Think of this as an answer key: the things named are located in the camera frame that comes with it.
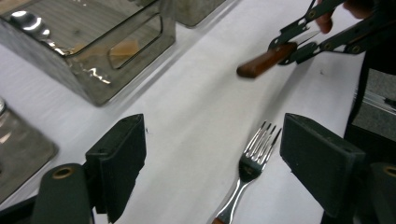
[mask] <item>table surface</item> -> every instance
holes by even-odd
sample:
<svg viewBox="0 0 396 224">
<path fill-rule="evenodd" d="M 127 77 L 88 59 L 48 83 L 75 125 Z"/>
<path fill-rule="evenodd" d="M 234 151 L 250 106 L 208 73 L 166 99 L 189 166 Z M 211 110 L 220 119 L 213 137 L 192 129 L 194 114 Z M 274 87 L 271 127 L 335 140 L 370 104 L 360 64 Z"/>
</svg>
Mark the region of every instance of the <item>table surface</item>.
<svg viewBox="0 0 396 224">
<path fill-rule="evenodd" d="M 245 144 L 265 120 L 285 113 L 309 117 L 343 135 L 362 55 L 321 53 L 305 63 L 276 66 L 256 80 L 239 78 L 238 64 L 266 51 L 279 29 L 310 1 L 228 0 L 199 26 L 177 25 L 177 42 L 143 73 L 137 88 L 95 107 L 0 46 L 0 95 L 59 147 L 58 156 L 0 209 L 36 194 L 40 176 L 85 152 L 119 119 L 143 113 L 146 165 L 117 223 L 210 223 L 237 178 Z M 356 21 L 341 7 L 333 31 Z M 317 29 L 312 23 L 311 29 Z M 251 184 L 234 223 L 319 223 L 322 208 L 279 156 Z M 106 223 L 106 216 L 96 216 Z"/>
</svg>

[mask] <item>metal tongs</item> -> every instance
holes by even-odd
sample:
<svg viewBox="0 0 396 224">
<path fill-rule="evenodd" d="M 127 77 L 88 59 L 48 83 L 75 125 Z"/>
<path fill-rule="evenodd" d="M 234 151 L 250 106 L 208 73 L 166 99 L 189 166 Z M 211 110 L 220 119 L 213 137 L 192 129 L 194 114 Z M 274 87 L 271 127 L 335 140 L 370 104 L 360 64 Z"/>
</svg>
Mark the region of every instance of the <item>metal tongs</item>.
<svg viewBox="0 0 396 224">
<path fill-rule="evenodd" d="M 280 36 L 271 41 L 266 53 L 237 68 L 238 76 L 255 78 L 276 64 L 303 63 L 323 51 L 360 54 L 396 36 L 396 0 L 374 0 L 375 6 L 370 17 L 319 44 L 313 41 L 300 48 L 294 45 L 292 50 L 285 50 L 294 37 L 309 29 L 309 22 L 331 12 L 345 1 L 326 0 L 314 6 L 316 0 L 312 0 L 300 19 L 280 30 Z"/>
</svg>

